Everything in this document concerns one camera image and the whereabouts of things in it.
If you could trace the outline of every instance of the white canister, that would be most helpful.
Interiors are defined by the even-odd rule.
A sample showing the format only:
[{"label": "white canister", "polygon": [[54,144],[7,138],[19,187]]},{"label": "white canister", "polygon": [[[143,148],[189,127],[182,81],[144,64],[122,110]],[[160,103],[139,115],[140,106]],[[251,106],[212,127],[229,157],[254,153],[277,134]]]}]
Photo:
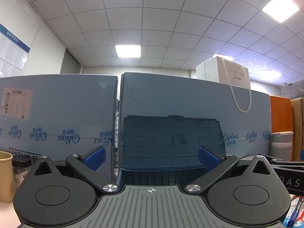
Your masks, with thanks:
[{"label": "white canister", "polygon": [[270,156],[290,161],[292,152],[292,131],[271,134]]}]

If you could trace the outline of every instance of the blue pen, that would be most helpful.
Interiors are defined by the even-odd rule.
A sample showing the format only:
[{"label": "blue pen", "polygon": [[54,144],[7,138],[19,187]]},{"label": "blue pen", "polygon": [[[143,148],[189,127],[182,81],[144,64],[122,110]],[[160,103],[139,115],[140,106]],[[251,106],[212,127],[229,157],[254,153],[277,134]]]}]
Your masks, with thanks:
[{"label": "blue pen", "polygon": [[295,224],[295,221],[299,215],[303,201],[304,201],[304,197],[300,197],[297,206],[295,207],[294,211],[292,212],[292,215],[290,216],[290,219],[287,222],[288,227],[293,227],[293,225]]}]

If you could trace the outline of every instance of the dark blue plastic crate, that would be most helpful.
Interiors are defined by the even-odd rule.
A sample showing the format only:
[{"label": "dark blue plastic crate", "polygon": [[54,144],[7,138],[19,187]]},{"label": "dark blue plastic crate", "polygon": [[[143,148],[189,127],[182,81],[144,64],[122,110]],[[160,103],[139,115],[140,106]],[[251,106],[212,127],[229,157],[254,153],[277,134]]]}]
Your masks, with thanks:
[{"label": "dark blue plastic crate", "polygon": [[120,183],[167,185],[168,182],[181,184],[181,179],[188,181],[194,177],[195,180],[206,172],[198,158],[200,145],[225,154],[216,119],[128,116],[124,119]]}]

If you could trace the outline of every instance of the table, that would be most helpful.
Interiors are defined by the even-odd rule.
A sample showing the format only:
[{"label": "table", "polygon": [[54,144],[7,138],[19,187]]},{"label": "table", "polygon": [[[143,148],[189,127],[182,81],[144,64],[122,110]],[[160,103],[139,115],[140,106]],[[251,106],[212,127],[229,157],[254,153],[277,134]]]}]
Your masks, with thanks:
[{"label": "table", "polygon": [[0,228],[17,228],[20,225],[13,203],[0,202]]}]

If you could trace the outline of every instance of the bulletin board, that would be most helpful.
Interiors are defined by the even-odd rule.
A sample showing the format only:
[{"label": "bulletin board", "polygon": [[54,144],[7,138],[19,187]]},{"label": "bulletin board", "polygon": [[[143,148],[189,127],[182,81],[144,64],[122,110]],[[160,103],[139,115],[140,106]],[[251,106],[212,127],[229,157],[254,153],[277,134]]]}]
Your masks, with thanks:
[{"label": "bulletin board", "polygon": [[30,48],[0,24],[0,78],[23,75]]}]

